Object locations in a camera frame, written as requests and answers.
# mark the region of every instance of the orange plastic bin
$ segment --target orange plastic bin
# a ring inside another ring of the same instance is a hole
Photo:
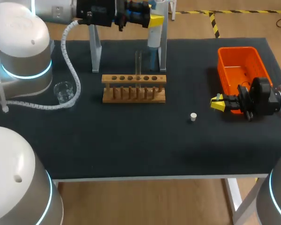
[[[263,62],[253,47],[225,47],[218,50],[219,62],[217,70],[224,93],[238,95],[237,86],[240,84],[250,89],[255,77],[266,77],[273,86]]]

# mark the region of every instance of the floor tape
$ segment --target floor tape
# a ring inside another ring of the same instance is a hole
[[[281,13],[281,10],[194,10],[177,11],[176,14],[209,14],[209,13]]]
[[[212,28],[214,29],[215,38],[220,38],[221,36],[220,36],[220,33],[219,33],[219,29],[217,28],[217,25],[216,25],[216,22],[215,22],[214,13],[209,13],[209,18],[210,18]]]

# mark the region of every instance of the small white cap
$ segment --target small white cap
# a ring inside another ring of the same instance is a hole
[[[195,121],[197,118],[197,114],[195,114],[194,112],[191,114],[191,121]]]

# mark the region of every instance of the table leg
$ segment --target table leg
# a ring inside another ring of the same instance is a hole
[[[242,201],[236,178],[225,179],[233,212],[233,225],[243,225],[256,210],[256,197],[265,178],[259,178],[255,186]]]

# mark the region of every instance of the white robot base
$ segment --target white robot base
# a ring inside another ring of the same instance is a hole
[[[61,225],[62,199],[28,142],[0,127],[0,225]]]

